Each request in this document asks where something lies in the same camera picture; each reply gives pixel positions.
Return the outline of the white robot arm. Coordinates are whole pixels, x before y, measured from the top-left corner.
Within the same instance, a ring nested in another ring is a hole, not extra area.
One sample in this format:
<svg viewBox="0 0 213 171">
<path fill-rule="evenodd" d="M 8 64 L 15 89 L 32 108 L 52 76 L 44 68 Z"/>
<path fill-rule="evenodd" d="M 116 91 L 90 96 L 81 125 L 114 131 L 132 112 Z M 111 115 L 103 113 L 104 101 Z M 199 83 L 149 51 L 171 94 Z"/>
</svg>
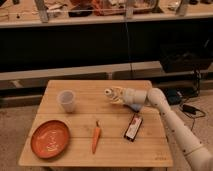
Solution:
<svg viewBox="0 0 213 171">
<path fill-rule="evenodd" d="M 149 103 L 163 116 L 179 145 L 185 159 L 193 171 L 213 171 L 213 154 L 171 109 L 164 93 L 159 88 L 135 90 L 112 87 L 108 93 L 112 103 L 131 106 Z"/>
</svg>

